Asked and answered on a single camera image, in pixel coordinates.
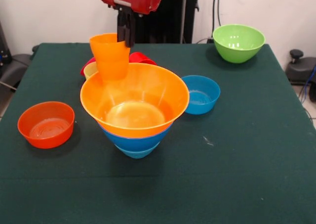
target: cable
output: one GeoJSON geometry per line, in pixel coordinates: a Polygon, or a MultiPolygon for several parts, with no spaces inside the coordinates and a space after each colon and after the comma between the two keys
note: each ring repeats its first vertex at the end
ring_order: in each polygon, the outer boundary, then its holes
{"type": "Polygon", "coordinates": [[[212,22],[212,37],[214,32],[214,25],[215,25],[215,0],[213,0],[213,22],[212,22]]]}
{"type": "Polygon", "coordinates": [[[17,90],[17,88],[12,87],[12,86],[10,86],[10,85],[8,85],[7,83],[4,83],[4,82],[2,82],[2,81],[0,81],[0,85],[3,85],[3,86],[5,86],[5,87],[8,87],[9,89],[12,89],[12,90],[14,90],[14,91],[17,90]]]}
{"type": "Polygon", "coordinates": [[[197,41],[196,44],[202,42],[203,40],[208,40],[208,39],[209,39],[209,38],[201,39],[201,40],[197,41]]]}
{"type": "Polygon", "coordinates": [[[312,79],[313,76],[315,75],[315,72],[316,72],[316,66],[314,67],[314,69],[313,69],[313,71],[312,71],[310,77],[308,78],[308,80],[306,81],[306,83],[305,83],[305,85],[304,85],[304,87],[303,87],[303,89],[304,89],[304,96],[303,96],[303,98],[302,98],[302,100],[301,100],[301,103],[302,103],[302,104],[305,102],[306,97],[307,97],[307,86],[308,86],[308,83],[311,81],[311,79],[312,79]]]}
{"type": "Polygon", "coordinates": [[[220,16],[219,16],[219,0],[217,0],[217,18],[219,26],[222,26],[220,16]]]}
{"type": "Polygon", "coordinates": [[[309,118],[310,120],[312,120],[312,116],[311,116],[311,114],[308,112],[308,110],[307,110],[306,108],[304,108],[304,110],[305,110],[305,112],[307,113],[308,118],[309,118]]]}
{"type": "Polygon", "coordinates": [[[19,63],[22,63],[22,64],[24,64],[25,66],[29,66],[28,64],[26,64],[25,62],[22,62],[22,61],[20,61],[20,60],[17,60],[17,59],[15,59],[15,58],[12,58],[12,60],[13,61],[16,61],[16,62],[19,62],[19,63]]]}

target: white wall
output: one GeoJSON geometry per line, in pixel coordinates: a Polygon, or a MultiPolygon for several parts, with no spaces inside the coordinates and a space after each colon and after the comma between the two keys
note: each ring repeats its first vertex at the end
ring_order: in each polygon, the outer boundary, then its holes
{"type": "Polygon", "coordinates": [[[11,53],[42,42],[88,42],[116,31],[117,13],[101,0],[0,0],[0,21],[11,53]]]}
{"type": "MultiPolygon", "coordinates": [[[[210,36],[212,0],[198,0],[194,42],[210,36]]],[[[221,0],[222,24],[260,29],[281,65],[292,48],[316,56],[315,0],[221,0]]],[[[116,31],[117,13],[100,0],[0,0],[0,21],[12,53],[41,42],[88,42],[116,31]]]]}
{"type": "MultiPolygon", "coordinates": [[[[212,28],[212,0],[198,2],[193,42],[209,37],[212,28]]],[[[220,17],[222,24],[246,24],[261,30],[282,67],[293,48],[316,56],[315,0],[220,0],[220,17]]]]}

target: orange cup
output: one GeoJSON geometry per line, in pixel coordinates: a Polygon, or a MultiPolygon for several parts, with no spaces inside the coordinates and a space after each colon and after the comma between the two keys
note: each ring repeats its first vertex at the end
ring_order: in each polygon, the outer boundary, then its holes
{"type": "Polygon", "coordinates": [[[119,80],[127,73],[130,48],[118,42],[117,34],[96,35],[90,47],[103,80],[119,80]]]}
{"type": "Polygon", "coordinates": [[[142,138],[166,130],[187,108],[189,90],[173,72],[145,63],[130,63],[126,76],[103,82],[99,72],[83,84],[84,109],[106,131],[142,138]]]}
{"type": "Polygon", "coordinates": [[[61,102],[44,102],[27,109],[19,118],[18,130],[34,147],[49,149],[66,142],[74,129],[75,113],[61,102]]]}

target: plastic cup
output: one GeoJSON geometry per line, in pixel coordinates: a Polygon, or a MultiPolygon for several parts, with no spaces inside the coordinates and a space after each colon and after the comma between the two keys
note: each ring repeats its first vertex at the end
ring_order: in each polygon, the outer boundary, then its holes
{"type": "Polygon", "coordinates": [[[32,146],[48,149],[70,138],[74,121],[75,113],[69,105],[49,101],[27,109],[19,118],[18,130],[32,146]]]}
{"type": "Polygon", "coordinates": [[[103,80],[119,80],[126,76],[130,48],[117,42],[117,34],[96,35],[90,39],[98,71],[103,80]]]}

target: plastic bowl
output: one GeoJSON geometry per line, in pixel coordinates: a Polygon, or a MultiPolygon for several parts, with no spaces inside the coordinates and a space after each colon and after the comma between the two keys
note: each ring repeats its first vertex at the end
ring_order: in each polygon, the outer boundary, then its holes
{"type": "Polygon", "coordinates": [[[85,69],[85,67],[88,65],[88,64],[90,64],[91,62],[95,62],[95,58],[93,57],[93,58],[91,58],[82,68],[81,68],[81,70],[80,70],[80,74],[84,77],[85,75],[84,75],[84,69],[85,69]]]}
{"type": "Polygon", "coordinates": [[[189,90],[165,68],[130,63],[120,80],[103,82],[95,73],[83,84],[80,99],[109,133],[143,138],[163,132],[180,117],[189,104],[189,90]]]}
{"type": "Polygon", "coordinates": [[[18,130],[34,147],[49,149],[66,142],[74,129],[75,113],[62,102],[44,102],[27,109],[19,118],[18,130]]]}
{"type": "Polygon", "coordinates": [[[121,152],[123,152],[126,156],[129,156],[131,158],[134,158],[134,159],[141,159],[141,158],[144,158],[145,156],[148,156],[158,145],[159,145],[160,142],[158,142],[154,147],[148,149],[148,150],[145,150],[145,151],[127,151],[127,150],[124,150],[120,147],[118,147],[117,145],[115,145],[121,152]]]}
{"type": "Polygon", "coordinates": [[[140,63],[147,63],[157,65],[153,60],[148,58],[141,52],[134,52],[129,56],[129,62],[140,62],[140,63]]]}
{"type": "Polygon", "coordinates": [[[161,140],[166,136],[170,129],[169,127],[165,131],[154,136],[144,138],[126,138],[115,136],[114,134],[106,131],[101,125],[100,127],[102,128],[108,139],[111,140],[117,147],[132,152],[144,151],[153,148],[158,142],[161,142],[161,140]]]}
{"type": "Polygon", "coordinates": [[[196,75],[183,77],[182,80],[190,92],[190,102],[186,113],[205,114],[214,107],[221,94],[215,81],[208,77],[196,75]]]}
{"type": "Polygon", "coordinates": [[[232,63],[243,63],[251,59],[265,43],[265,37],[260,31],[237,24],[218,27],[213,38],[218,53],[232,63]]]}
{"type": "Polygon", "coordinates": [[[88,79],[89,77],[91,77],[97,71],[98,71],[97,63],[96,62],[91,62],[88,65],[86,65],[86,67],[83,70],[84,77],[86,79],[88,79]]]}

